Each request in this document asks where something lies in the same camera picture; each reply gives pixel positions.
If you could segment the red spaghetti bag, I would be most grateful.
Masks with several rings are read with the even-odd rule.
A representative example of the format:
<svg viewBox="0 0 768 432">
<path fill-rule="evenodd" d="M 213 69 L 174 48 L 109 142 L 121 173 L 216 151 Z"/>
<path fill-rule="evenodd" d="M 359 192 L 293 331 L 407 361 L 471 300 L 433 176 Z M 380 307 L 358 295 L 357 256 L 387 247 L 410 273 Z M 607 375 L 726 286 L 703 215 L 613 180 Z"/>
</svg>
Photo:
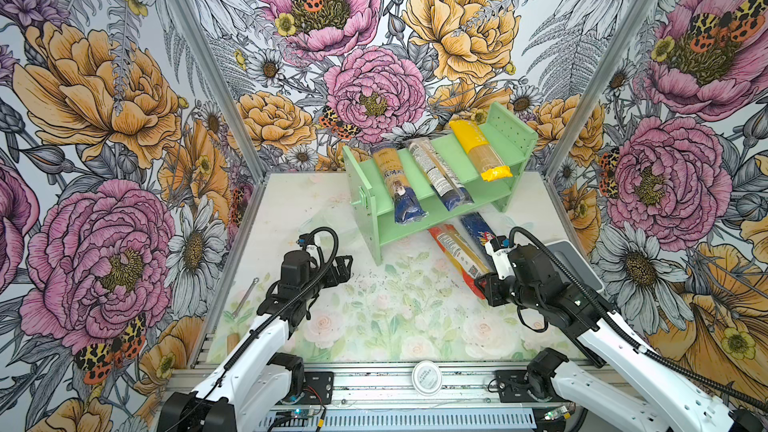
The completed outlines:
<svg viewBox="0 0 768 432">
<path fill-rule="evenodd" d="M 428 229 L 428 232 L 444 252 L 453 266 L 459 271 L 464 283 L 480 300 L 485 301 L 483 291 L 475 280 L 490 273 L 485 262 L 474 252 L 452 224 L 441 224 Z"/>
</svg>

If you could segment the blue Barilla spaghetti box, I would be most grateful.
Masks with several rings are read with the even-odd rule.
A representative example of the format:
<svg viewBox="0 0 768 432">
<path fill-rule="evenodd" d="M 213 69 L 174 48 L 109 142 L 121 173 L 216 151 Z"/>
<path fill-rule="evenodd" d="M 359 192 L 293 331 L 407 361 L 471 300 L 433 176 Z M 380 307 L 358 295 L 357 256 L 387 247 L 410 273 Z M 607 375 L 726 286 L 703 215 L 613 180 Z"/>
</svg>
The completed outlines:
<svg viewBox="0 0 768 432">
<path fill-rule="evenodd" d="M 478 212 L 462 215 L 460 222 L 481 251 L 485 251 L 485 245 L 496 237 L 490 225 Z"/>
</svg>

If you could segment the blue-bottom Arko spaghetti bag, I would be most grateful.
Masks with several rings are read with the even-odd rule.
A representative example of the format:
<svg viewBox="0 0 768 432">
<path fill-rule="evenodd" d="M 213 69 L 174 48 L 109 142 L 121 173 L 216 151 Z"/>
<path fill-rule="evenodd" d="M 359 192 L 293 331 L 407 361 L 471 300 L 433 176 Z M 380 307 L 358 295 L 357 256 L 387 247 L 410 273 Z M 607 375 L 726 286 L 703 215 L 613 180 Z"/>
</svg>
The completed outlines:
<svg viewBox="0 0 768 432">
<path fill-rule="evenodd" d="M 372 157 L 394 206 L 394 222 L 405 225 L 422 220 L 427 212 L 406 177 L 397 149 L 389 143 L 376 144 Z"/>
</svg>

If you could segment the clear white-label spaghetti bag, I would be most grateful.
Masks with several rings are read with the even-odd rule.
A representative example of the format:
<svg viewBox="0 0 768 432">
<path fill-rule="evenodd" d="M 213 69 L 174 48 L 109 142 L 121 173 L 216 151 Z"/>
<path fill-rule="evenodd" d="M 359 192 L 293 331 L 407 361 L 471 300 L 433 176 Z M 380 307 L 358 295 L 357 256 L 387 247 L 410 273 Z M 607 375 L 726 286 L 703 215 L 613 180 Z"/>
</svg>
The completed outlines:
<svg viewBox="0 0 768 432">
<path fill-rule="evenodd" d="M 474 203 L 468 189 L 429 139 L 413 139 L 407 148 L 447 211 Z"/>
</svg>

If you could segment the yellow spaghetti bag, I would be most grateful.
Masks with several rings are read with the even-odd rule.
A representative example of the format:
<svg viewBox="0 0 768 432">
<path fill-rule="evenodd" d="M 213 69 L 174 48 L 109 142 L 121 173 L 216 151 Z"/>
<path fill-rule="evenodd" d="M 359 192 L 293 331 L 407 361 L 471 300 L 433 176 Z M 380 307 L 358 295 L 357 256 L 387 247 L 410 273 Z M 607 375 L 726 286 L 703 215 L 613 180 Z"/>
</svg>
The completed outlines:
<svg viewBox="0 0 768 432">
<path fill-rule="evenodd" d="M 449 127 L 484 181 L 493 182 L 513 177 L 510 167 L 502 162 L 476 123 L 453 120 Z"/>
</svg>

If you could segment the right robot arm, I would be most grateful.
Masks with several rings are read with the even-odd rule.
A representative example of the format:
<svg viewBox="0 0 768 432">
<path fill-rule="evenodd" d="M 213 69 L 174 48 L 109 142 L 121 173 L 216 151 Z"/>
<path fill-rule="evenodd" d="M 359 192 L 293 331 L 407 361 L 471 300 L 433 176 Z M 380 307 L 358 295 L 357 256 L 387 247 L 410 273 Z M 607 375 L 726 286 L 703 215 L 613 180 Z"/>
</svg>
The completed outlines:
<svg viewBox="0 0 768 432">
<path fill-rule="evenodd" d="M 496 375 L 503 401 L 528 395 L 541 401 L 572 402 L 623 431 L 760 431 L 751 410 L 734 408 L 742 394 L 712 395 L 702 378 L 656 354 L 602 296 L 603 283 L 567 240 L 514 244 L 499 236 L 484 246 L 493 272 L 475 286 L 492 307 L 513 305 L 554 327 L 597 368 L 610 366 L 633 389 L 628 394 L 597 378 L 552 348 L 539 352 L 523 377 Z"/>
</svg>

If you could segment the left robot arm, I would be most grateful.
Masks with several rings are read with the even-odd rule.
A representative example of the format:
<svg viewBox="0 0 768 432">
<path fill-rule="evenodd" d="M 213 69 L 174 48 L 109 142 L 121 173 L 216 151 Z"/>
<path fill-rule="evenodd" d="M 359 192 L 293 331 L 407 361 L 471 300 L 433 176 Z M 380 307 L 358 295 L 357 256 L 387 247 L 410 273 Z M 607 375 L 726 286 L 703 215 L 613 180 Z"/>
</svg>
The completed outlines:
<svg viewBox="0 0 768 432">
<path fill-rule="evenodd" d="M 158 431 L 253 431 L 269 410 L 304 392 L 303 359 L 282 353 L 321 290 L 351 278 L 353 257 L 318 261 L 306 250 L 284 255 L 279 280 L 259 304 L 248 332 L 224 361 L 187 393 L 164 403 Z"/>
</svg>

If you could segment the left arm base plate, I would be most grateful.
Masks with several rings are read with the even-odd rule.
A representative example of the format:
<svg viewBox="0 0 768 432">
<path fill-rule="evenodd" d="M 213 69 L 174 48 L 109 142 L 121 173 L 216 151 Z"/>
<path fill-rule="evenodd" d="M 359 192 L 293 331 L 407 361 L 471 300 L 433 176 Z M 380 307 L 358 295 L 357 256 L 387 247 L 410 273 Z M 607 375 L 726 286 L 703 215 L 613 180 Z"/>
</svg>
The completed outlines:
<svg viewBox="0 0 768 432">
<path fill-rule="evenodd" d="M 329 406 L 332 402 L 335 374 L 328 371 L 306 371 L 297 405 Z"/>
</svg>

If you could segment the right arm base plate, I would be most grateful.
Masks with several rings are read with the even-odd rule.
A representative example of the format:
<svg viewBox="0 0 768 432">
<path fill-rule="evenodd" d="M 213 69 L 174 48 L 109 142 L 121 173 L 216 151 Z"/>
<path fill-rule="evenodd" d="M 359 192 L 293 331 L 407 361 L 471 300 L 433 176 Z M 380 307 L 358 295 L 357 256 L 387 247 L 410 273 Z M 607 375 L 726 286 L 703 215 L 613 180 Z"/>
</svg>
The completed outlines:
<svg viewBox="0 0 768 432">
<path fill-rule="evenodd" d="M 502 403 L 549 402 L 555 396 L 549 379 L 538 372 L 496 370 L 494 384 Z"/>
</svg>

